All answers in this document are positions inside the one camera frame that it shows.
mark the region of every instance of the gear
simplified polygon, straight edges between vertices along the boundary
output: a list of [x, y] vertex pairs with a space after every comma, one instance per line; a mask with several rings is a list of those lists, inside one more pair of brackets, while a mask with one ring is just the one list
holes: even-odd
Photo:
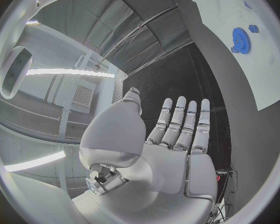
[[235, 47], [242, 54], [248, 54], [251, 51], [251, 41], [244, 29], [240, 27], [233, 29], [232, 39]]

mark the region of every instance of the robot finger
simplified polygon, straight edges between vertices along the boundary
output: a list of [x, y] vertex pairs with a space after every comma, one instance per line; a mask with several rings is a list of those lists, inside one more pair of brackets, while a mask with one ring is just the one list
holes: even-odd
[[184, 151], [188, 153], [192, 141], [194, 127], [195, 127], [196, 112], [197, 112], [197, 103], [196, 101], [191, 101], [189, 103], [184, 126], [178, 137], [176, 145], [174, 146], [175, 151]]
[[204, 99], [201, 102], [201, 112], [200, 112], [199, 122], [197, 125], [191, 153], [195, 152], [195, 150], [202, 150], [203, 153], [207, 153], [209, 132], [210, 132], [210, 102], [208, 99]]
[[184, 96], [180, 96], [177, 100], [176, 108], [174, 110], [170, 125], [160, 145], [166, 146], [169, 149], [173, 149], [173, 146], [175, 145], [179, 136], [180, 128], [184, 117], [185, 106], [186, 98]]
[[156, 144], [156, 145], [159, 145], [161, 143], [166, 128], [169, 124], [171, 107], [172, 107], [172, 99], [167, 98], [164, 101], [161, 114], [156, 123], [156, 126], [148, 136], [146, 143]]

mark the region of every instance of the air vent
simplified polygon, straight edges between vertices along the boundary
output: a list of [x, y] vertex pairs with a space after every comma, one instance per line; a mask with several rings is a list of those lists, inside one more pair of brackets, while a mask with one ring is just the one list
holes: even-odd
[[92, 90], [84, 86], [78, 86], [75, 96], [73, 98], [73, 103], [90, 107], [91, 95], [92, 95]]
[[126, 73], [124, 73], [122, 70], [118, 69], [117, 75], [116, 75], [116, 80], [115, 80], [115, 85], [114, 85], [112, 103], [120, 101], [123, 98], [123, 85], [124, 85], [123, 79], [127, 76], [128, 75]]

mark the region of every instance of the robotic hand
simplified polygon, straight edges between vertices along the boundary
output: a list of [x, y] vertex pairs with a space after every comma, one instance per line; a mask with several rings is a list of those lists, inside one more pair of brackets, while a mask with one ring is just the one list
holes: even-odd
[[167, 98], [145, 141], [139, 91], [131, 88], [83, 134], [80, 160], [92, 170], [91, 199], [120, 223], [205, 223], [216, 202], [216, 172], [207, 155], [210, 103], [201, 103], [191, 150], [197, 104], [189, 103], [184, 124], [185, 97], [169, 122], [171, 107]]

